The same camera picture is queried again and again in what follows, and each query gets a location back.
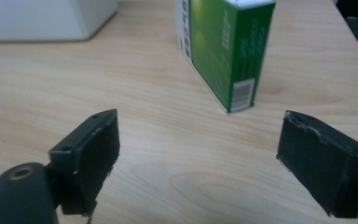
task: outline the light wood surface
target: light wood surface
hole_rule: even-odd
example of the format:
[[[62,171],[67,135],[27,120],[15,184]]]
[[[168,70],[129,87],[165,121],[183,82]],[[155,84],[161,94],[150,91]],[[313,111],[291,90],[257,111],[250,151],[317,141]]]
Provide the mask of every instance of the light wood surface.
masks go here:
[[[278,1],[255,107],[230,115],[175,32],[173,1],[122,0],[90,41],[0,43],[0,174],[47,164],[84,119],[117,108],[121,155],[94,224],[358,223],[328,217],[275,159],[286,109],[358,140],[358,43],[332,1]]]

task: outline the cardboard box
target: cardboard box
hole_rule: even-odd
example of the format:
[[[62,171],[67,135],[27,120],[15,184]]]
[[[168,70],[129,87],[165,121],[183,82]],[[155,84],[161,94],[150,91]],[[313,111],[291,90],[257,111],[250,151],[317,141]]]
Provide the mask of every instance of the cardboard box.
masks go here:
[[[254,105],[274,0],[175,0],[178,45],[225,112]]]

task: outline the barcode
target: barcode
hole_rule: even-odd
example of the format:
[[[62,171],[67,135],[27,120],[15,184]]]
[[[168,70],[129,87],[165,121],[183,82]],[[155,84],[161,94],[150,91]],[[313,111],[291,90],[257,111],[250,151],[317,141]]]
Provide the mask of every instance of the barcode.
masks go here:
[[[255,79],[247,79],[234,83],[231,111],[238,111],[251,106]]]

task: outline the table surface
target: table surface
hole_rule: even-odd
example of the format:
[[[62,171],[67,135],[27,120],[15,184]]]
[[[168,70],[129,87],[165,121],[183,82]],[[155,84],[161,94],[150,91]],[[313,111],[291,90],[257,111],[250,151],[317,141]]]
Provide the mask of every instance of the table surface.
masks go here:
[[[358,140],[358,43],[330,0],[279,0],[255,107],[225,114],[176,46],[173,1],[122,0],[91,40],[0,43],[0,174],[118,111],[93,223],[358,223],[276,159],[285,110]],[[85,223],[63,216],[61,223]]]

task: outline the white box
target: white box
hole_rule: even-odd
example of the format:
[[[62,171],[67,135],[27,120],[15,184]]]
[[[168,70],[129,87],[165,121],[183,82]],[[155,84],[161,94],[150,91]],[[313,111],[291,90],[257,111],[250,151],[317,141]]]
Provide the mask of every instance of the white box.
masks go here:
[[[116,10],[117,0],[0,0],[0,41],[85,40]]]

